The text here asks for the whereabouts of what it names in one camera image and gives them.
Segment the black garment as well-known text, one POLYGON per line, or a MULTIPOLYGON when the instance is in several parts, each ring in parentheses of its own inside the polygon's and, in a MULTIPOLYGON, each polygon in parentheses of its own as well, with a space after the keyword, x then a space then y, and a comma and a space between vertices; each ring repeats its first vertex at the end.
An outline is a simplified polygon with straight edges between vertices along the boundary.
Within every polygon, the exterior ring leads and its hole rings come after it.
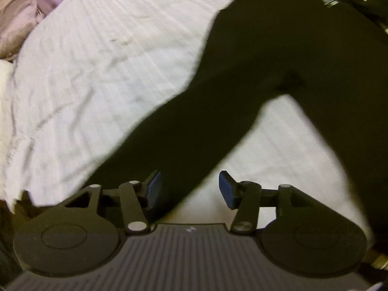
POLYGON ((215 18, 185 91, 144 119, 88 179, 116 186, 160 170, 164 217, 290 95, 339 158, 374 248, 387 252, 387 0, 234 0, 215 18))

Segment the white pillow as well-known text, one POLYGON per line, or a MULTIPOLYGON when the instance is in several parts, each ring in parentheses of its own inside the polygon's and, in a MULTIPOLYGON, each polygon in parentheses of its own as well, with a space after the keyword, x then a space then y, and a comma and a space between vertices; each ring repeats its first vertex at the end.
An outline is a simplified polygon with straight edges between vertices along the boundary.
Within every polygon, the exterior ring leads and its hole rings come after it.
POLYGON ((1 141, 4 144, 8 143, 13 134, 10 92, 14 72, 14 65, 1 59, 1 141))

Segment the white striped bed cover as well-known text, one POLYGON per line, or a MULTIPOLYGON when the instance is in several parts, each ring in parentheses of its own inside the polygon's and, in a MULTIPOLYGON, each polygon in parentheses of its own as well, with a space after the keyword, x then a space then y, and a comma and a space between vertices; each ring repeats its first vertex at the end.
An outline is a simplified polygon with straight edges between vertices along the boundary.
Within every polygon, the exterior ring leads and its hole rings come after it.
MULTIPOLYGON (((1 141, 1 198, 50 206, 77 191, 129 133, 183 91, 216 13, 232 0, 65 0, 29 35, 11 84, 13 134, 1 141)), ((231 223, 218 172, 288 183, 368 224, 336 157, 289 97, 267 103, 236 148, 167 218, 231 223)))

